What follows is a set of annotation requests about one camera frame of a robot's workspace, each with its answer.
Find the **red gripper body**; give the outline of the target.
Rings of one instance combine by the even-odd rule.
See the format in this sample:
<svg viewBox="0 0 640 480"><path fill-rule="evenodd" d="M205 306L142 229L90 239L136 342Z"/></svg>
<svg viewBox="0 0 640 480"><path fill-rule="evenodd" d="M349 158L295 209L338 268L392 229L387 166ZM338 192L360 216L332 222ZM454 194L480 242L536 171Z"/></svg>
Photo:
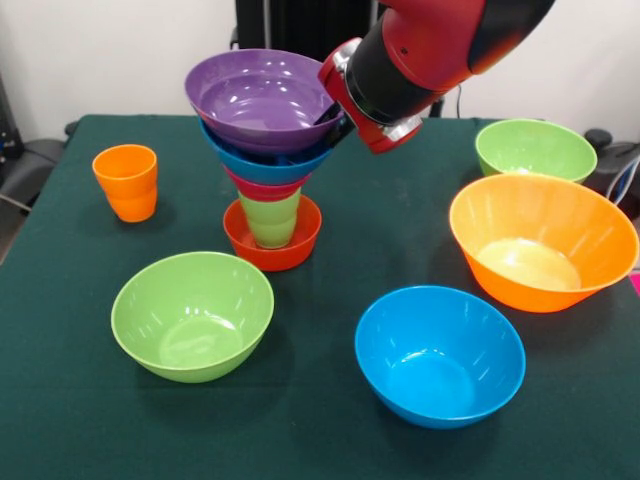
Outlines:
<svg viewBox="0 0 640 480"><path fill-rule="evenodd" d="M423 122L419 115L413 115L391 125L383 125L366 116L356 105L346 77L350 70L350 60L361 42L360 37L355 37L337 47L323 62L318 79L334 102L341 105L344 116L353 121L354 130L363 143L372 153L381 154L414 137Z"/></svg>

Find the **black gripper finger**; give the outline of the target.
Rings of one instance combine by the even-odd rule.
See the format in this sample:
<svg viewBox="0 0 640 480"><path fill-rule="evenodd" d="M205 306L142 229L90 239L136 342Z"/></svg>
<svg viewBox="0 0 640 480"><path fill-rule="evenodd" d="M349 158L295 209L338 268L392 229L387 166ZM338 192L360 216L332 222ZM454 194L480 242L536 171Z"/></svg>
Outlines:
<svg viewBox="0 0 640 480"><path fill-rule="evenodd" d="M349 117L342 117L336 126L327 134L327 146L335 148L344 138L355 129L355 124Z"/></svg>
<svg viewBox="0 0 640 480"><path fill-rule="evenodd" d="M334 102L314 121L314 125L320 125L333 120L340 120L341 116L342 107L338 102Z"/></svg>

